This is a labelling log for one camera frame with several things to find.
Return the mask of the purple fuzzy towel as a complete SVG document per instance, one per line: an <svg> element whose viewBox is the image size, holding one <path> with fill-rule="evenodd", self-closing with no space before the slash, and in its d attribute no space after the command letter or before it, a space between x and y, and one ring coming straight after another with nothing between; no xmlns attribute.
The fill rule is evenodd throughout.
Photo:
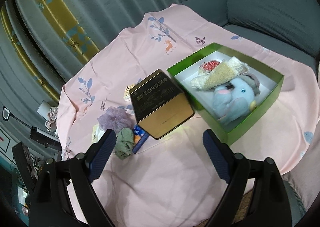
<svg viewBox="0 0 320 227"><path fill-rule="evenodd" d="M260 95L260 82L255 75L251 73L244 73L239 77L253 89L255 96Z"/></svg>

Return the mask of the yellow tissue box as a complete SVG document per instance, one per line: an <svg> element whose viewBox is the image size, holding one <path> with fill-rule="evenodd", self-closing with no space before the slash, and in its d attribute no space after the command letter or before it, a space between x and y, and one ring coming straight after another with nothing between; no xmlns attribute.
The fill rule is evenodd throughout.
<svg viewBox="0 0 320 227"><path fill-rule="evenodd" d="M95 144L96 142L98 142L101 139L101 137L104 135L104 133L105 131L100 129L99 124L94 125L92 129L91 143Z"/></svg>

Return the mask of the cream knitted towel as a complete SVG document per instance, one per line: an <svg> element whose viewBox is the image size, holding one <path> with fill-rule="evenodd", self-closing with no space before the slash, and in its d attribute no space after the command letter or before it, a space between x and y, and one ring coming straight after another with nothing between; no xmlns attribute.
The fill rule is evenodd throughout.
<svg viewBox="0 0 320 227"><path fill-rule="evenodd" d="M196 90L210 90L247 72L249 65L233 56L228 61L221 61L209 74L198 74L190 81L190 85Z"/></svg>

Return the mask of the green cardboard box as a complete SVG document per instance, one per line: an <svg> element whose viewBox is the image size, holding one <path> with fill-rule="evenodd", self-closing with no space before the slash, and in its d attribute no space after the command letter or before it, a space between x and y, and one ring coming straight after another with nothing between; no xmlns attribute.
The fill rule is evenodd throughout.
<svg viewBox="0 0 320 227"><path fill-rule="evenodd" d="M228 145L267 112L284 80L270 66L217 43L174 64L168 73L218 139Z"/></svg>

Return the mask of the blue tissue packet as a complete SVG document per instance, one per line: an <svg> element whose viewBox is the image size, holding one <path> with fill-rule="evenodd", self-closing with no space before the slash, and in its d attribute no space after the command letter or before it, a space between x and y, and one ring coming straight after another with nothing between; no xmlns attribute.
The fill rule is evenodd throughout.
<svg viewBox="0 0 320 227"><path fill-rule="evenodd" d="M135 125L133 128L133 136L135 145L133 146L132 153L136 154L150 135L146 131L144 131L144 129L140 128L140 126Z"/></svg>

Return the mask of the black gold tin box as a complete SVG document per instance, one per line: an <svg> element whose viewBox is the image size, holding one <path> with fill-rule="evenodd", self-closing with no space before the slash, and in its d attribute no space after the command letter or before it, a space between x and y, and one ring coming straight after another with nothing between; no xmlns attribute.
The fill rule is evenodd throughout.
<svg viewBox="0 0 320 227"><path fill-rule="evenodd" d="M137 125L158 140L195 114L185 93L158 69L130 90Z"/></svg>

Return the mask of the grey sofa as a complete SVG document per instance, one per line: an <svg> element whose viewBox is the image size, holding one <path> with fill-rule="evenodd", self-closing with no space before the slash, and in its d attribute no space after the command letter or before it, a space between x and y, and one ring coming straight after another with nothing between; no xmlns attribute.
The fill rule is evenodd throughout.
<svg viewBox="0 0 320 227"><path fill-rule="evenodd" d="M188 0L207 21L319 72L317 0Z"/></svg>

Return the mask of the pink printed tablecloth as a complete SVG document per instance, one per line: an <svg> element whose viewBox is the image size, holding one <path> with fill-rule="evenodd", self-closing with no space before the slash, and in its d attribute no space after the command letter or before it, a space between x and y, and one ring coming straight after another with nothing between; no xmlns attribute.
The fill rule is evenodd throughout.
<svg viewBox="0 0 320 227"><path fill-rule="evenodd" d="M108 109L135 118L125 89L203 48L196 41L240 51L284 76L280 94L262 118L232 144L251 159L271 157L287 173L310 147L319 122L319 86L313 70L206 21L190 8L172 5L146 13L139 25L120 32L61 90L57 133L64 158L85 152L93 127ZM209 218L226 188L202 143L208 124L183 97L160 104L160 87L145 89L156 110L142 126L149 138L125 159L111 155L93 181L116 226L196 226Z"/></svg>

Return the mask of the small cream tissue packet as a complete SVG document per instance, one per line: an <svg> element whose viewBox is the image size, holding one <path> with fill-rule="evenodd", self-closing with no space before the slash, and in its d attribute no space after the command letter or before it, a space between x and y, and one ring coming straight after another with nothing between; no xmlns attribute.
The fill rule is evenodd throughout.
<svg viewBox="0 0 320 227"><path fill-rule="evenodd" d="M134 88L136 85L135 84L131 84L131 85L128 85L124 91L124 97L123 99L128 102L130 100L130 90L132 88Z"/></svg>

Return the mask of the red white patterned cloth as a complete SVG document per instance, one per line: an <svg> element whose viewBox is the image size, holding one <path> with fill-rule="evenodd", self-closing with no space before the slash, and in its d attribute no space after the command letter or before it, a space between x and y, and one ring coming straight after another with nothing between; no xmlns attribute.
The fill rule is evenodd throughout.
<svg viewBox="0 0 320 227"><path fill-rule="evenodd" d="M209 74L220 64L217 60L206 61L199 67L199 74Z"/></svg>

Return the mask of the green cloth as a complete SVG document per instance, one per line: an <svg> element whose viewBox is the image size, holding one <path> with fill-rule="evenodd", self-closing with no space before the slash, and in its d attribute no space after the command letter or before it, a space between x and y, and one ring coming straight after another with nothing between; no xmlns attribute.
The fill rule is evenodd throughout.
<svg viewBox="0 0 320 227"><path fill-rule="evenodd" d="M134 145L133 131L130 128L123 128L117 135L114 153L119 159L124 160L131 155Z"/></svg>

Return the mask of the blue plush elephant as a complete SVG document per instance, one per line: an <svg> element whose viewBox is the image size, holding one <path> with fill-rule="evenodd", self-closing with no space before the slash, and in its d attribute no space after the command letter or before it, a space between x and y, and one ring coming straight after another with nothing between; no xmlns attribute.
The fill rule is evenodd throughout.
<svg viewBox="0 0 320 227"><path fill-rule="evenodd" d="M257 107L253 89L239 76L214 89L213 111L218 122L227 125L247 116Z"/></svg>

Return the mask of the purple mesh bath pouf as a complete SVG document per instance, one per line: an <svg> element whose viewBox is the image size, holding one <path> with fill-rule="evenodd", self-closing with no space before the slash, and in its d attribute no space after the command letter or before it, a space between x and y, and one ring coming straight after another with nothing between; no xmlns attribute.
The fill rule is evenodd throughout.
<svg viewBox="0 0 320 227"><path fill-rule="evenodd" d="M132 128L133 122L130 116L126 113L125 109L108 107L103 115L97 118L99 128L103 131L112 129L114 132L119 133L124 128Z"/></svg>

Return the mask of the grey curtain with yellow band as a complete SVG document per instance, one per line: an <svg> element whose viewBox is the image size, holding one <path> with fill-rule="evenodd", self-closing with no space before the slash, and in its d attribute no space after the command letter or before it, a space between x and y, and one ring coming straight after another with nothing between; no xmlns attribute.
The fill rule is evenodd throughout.
<svg viewBox="0 0 320 227"><path fill-rule="evenodd" d="M33 126L42 101L146 12L188 0L4 0L1 3L1 105Z"/></svg>

